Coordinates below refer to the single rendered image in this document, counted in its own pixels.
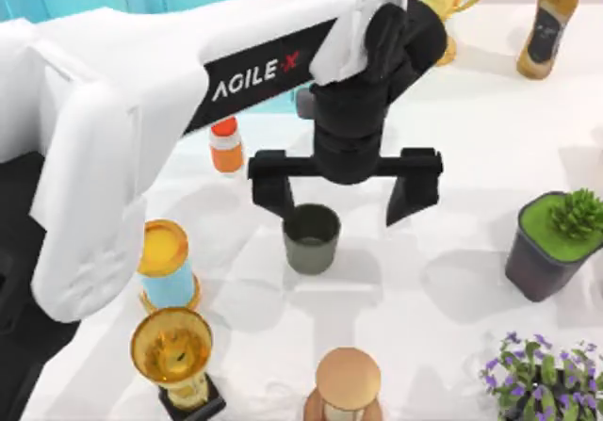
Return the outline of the dark green cup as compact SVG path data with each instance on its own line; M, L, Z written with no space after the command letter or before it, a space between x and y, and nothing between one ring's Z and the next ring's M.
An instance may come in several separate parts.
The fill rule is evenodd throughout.
M339 216L330 207L304 203L282 222L285 255L293 270L318 275L334 261L341 230Z

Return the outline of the orange bottle with red cap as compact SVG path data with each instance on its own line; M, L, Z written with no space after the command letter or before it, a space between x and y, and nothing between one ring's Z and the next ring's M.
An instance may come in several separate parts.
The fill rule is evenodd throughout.
M212 162L218 172L235 173L243 168L245 158L236 117L212 125L209 137Z

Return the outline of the pale grey rounded box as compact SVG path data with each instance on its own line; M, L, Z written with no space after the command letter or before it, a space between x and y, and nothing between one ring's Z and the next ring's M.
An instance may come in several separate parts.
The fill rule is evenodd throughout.
M297 115L304 120L315 118L315 95L309 88L298 89L295 93Z

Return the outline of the yellow and light blue can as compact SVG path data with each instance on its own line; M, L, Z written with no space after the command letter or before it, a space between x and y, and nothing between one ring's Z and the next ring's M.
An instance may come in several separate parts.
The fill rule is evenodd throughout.
M138 274L139 298L148 314L169 307L198 308L202 291L188 251L187 234L178 223L169 219L145 223Z

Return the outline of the grey pot with green succulent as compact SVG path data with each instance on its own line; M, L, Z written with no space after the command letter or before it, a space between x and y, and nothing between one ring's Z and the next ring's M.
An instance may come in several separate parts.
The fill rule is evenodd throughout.
M528 300L540 302L601 249L603 201L586 188L548 191L519 210L505 275Z

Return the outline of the gold trophy with black base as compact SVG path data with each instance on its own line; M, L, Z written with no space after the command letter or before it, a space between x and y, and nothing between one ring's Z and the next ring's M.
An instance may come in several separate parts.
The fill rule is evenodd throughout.
M226 407L206 373L212 348L209 325L188 308L160 309L135 329L130 342L133 365L158 387L171 421L210 421Z

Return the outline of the brown bottle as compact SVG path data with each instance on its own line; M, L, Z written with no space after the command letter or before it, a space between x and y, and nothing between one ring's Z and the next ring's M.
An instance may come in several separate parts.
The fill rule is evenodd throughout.
M562 35L579 0L537 0L536 14L516 69L528 79L548 77L555 64Z

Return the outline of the purple flower plant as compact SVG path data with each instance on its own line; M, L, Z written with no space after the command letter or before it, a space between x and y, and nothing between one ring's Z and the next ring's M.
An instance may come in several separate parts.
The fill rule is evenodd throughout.
M603 421L603 351L594 343L556 349L540 333L509 332L480 378L497 421Z

